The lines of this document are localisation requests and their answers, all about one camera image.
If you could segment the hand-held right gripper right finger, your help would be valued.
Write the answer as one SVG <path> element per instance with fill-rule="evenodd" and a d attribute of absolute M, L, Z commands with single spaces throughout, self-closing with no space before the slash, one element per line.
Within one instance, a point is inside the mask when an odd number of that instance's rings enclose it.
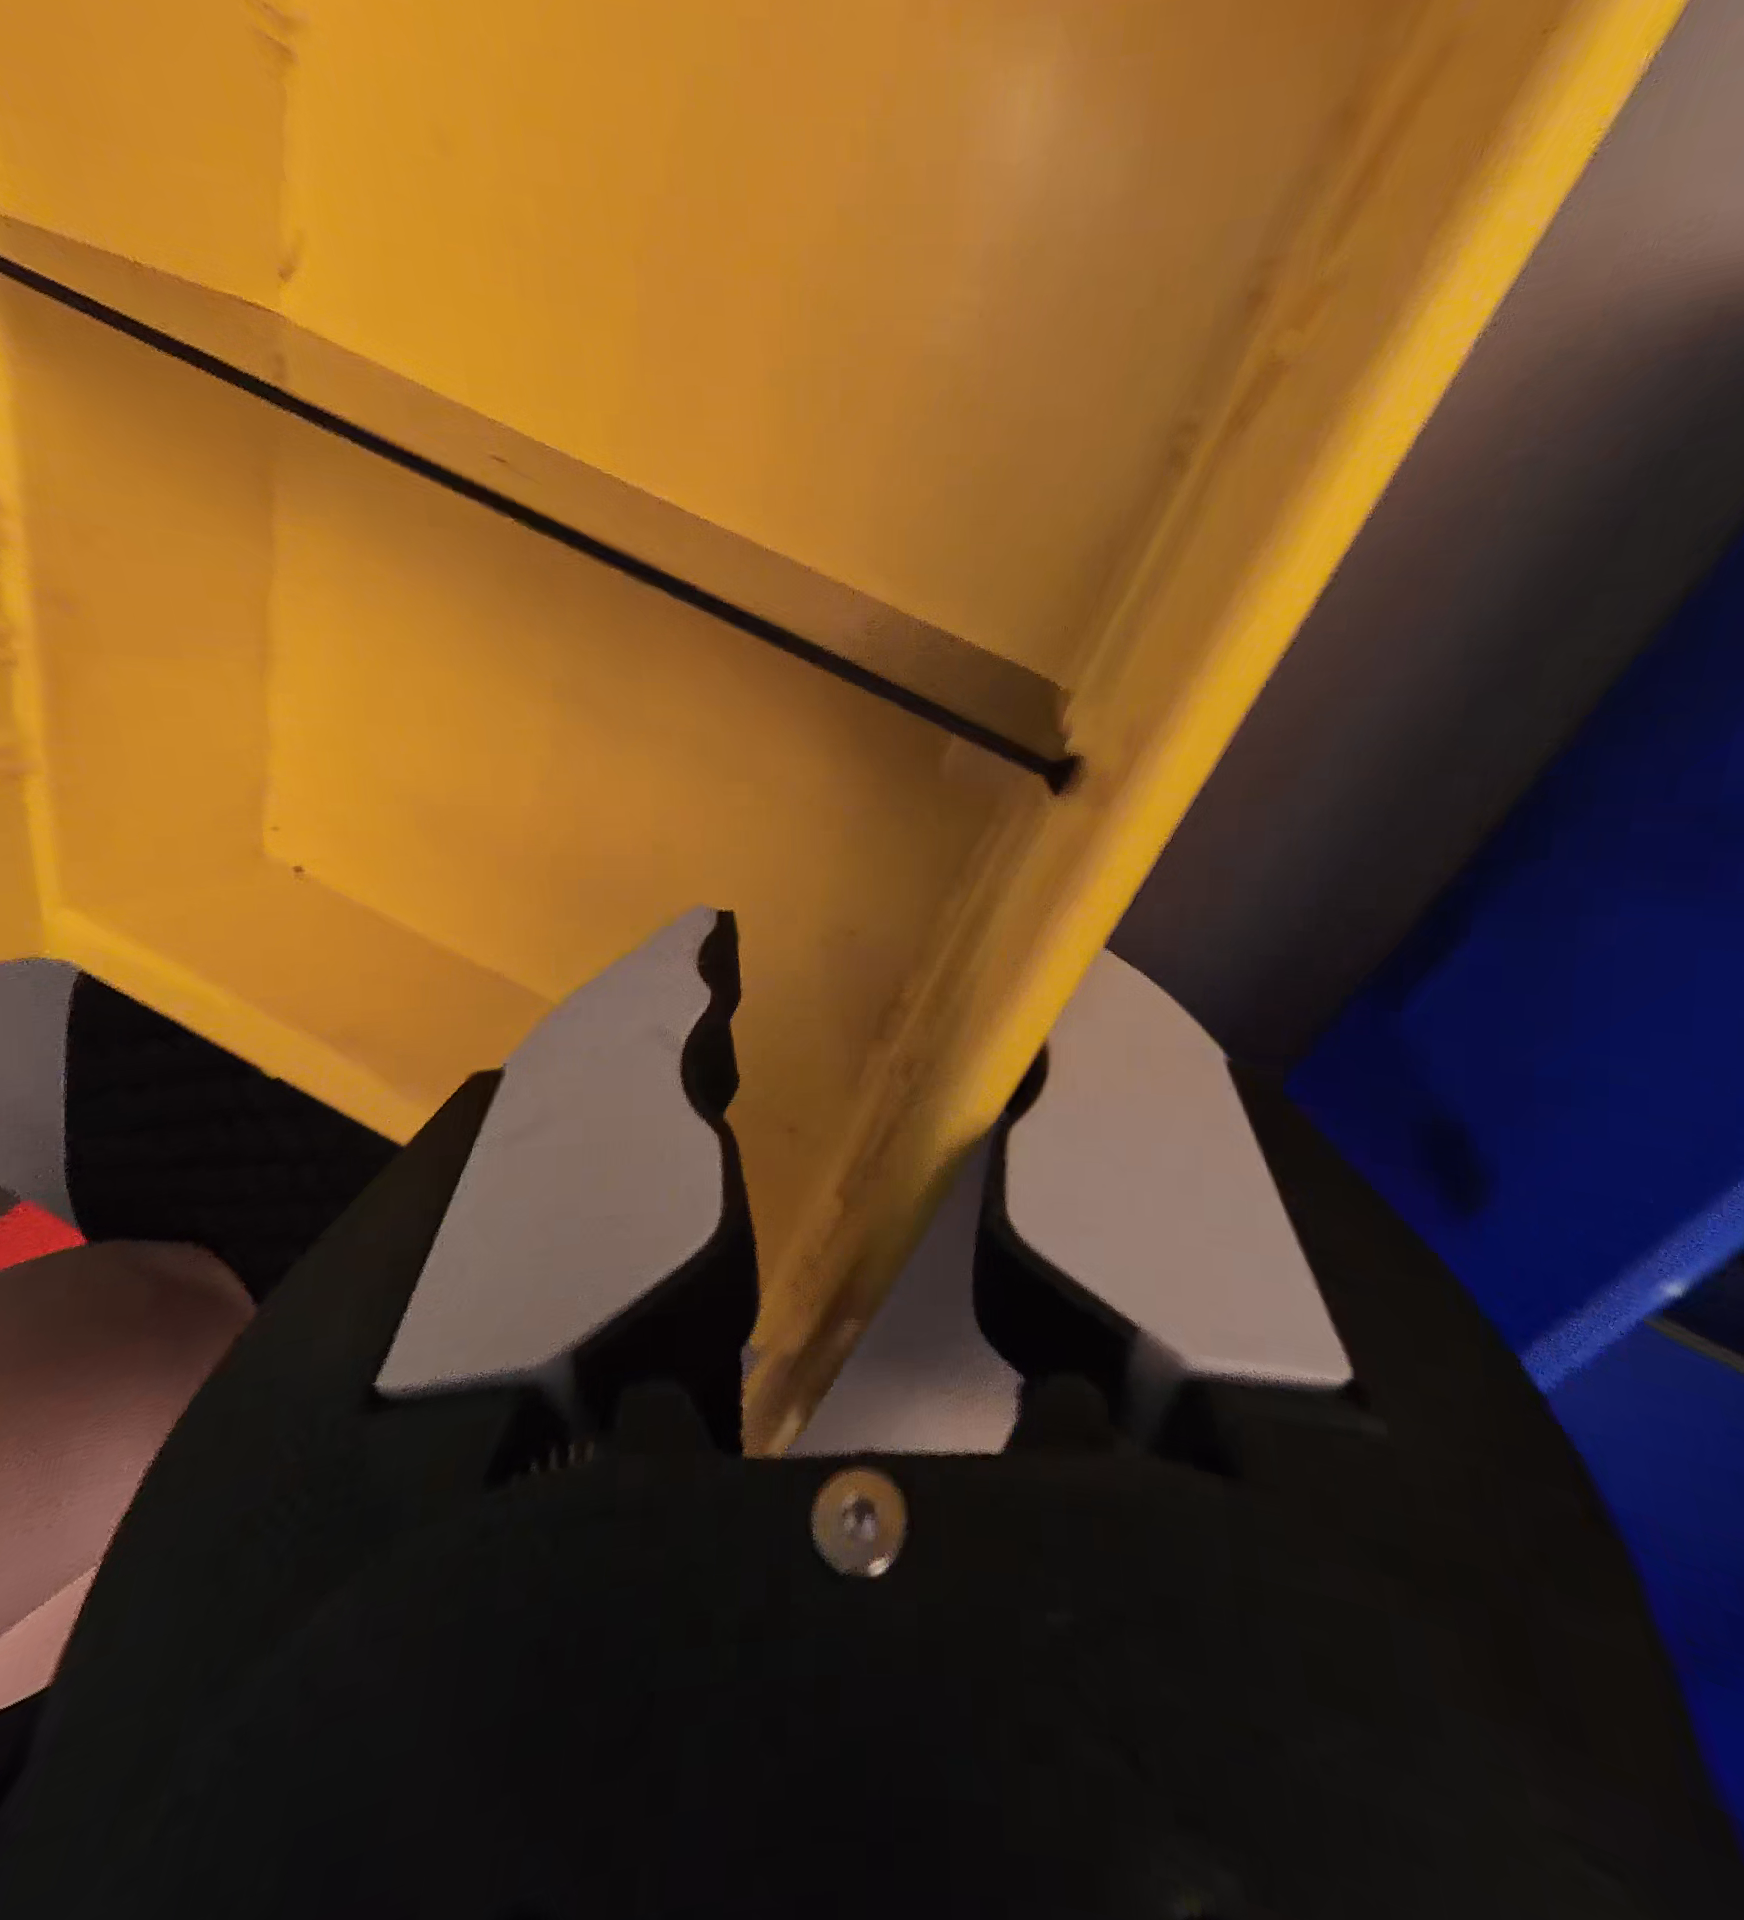
<path fill-rule="evenodd" d="M 993 1133 L 973 1288 L 1022 1379 L 1355 1379 L 1224 1049 L 1111 951 Z"/>

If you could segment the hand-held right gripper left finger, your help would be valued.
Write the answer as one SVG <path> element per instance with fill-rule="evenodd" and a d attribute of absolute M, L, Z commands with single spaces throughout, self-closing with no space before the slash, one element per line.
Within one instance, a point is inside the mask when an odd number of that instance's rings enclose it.
<path fill-rule="evenodd" d="M 379 1365 L 388 1399 L 521 1386 L 613 1420 L 742 1414 L 760 1255 L 730 1107 L 736 916 L 692 907 L 512 1049 Z"/>

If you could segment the blue plastic bin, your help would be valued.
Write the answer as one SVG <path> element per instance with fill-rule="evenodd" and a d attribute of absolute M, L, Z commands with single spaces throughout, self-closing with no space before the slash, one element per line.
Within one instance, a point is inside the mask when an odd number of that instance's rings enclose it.
<path fill-rule="evenodd" d="M 1744 1840 L 1744 527 L 1287 1090 L 1579 1449 Z"/>

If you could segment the yellow plastic bin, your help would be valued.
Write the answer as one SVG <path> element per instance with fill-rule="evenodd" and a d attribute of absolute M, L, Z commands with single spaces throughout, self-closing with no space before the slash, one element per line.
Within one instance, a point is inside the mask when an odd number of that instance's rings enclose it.
<path fill-rule="evenodd" d="M 1682 4 L 0 4 L 0 962 L 742 941 L 782 1451 Z"/>

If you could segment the person's left forearm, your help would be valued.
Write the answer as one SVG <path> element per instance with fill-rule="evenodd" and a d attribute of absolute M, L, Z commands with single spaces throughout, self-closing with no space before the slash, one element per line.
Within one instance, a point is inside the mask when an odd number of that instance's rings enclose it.
<path fill-rule="evenodd" d="M 183 1243 L 0 1270 L 0 1710 L 52 1678 L 146 1467 L 252 1316 L 233 1270 Z"/>

